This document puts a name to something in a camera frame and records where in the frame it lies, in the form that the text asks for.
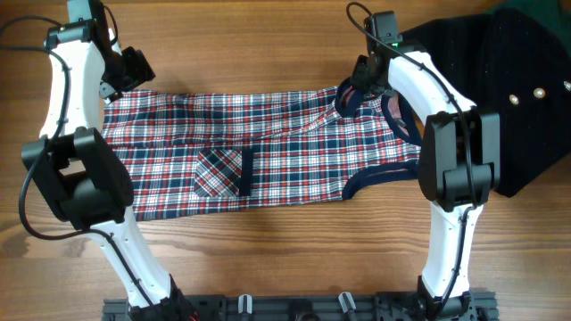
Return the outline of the plaid sleeveless dress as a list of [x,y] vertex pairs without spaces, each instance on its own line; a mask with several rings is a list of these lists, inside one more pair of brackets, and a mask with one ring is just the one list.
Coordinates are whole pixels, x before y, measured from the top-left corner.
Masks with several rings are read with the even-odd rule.
[[137,90],[104,109],[139,221],[351,199],[418,173],[421,136],[400,98],[350,115],[335,88],[273,94]]

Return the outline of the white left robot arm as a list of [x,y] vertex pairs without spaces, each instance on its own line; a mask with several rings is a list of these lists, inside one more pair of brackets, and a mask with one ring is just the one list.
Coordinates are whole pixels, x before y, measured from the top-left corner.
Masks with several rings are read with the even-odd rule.
[[129,173],[99,128],[99,103],[154,79],[153,70],[141,51],[120,48],[117,35],[95,20],[50,28],[45,50],[53,66],[51,108],[39,139],[22,148],[27,183],[71,223],[72,236],[98,243],[128,294],[127,319],[198,319],[142,236]]

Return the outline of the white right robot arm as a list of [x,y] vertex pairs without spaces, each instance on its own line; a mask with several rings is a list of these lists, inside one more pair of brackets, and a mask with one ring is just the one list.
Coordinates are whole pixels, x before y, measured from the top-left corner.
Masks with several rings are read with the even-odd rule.
[[339,94],[350,114],[357,103],[397,96],[424,125],[418,183],[429,201],[431,231],[425,267],[413,292],[373,296],[376,320],[494,320],[492,292],[468,281],[474,232],[490,192],[500,181],[498,114],[477,111],[423,51],[373,50],[358,58]]

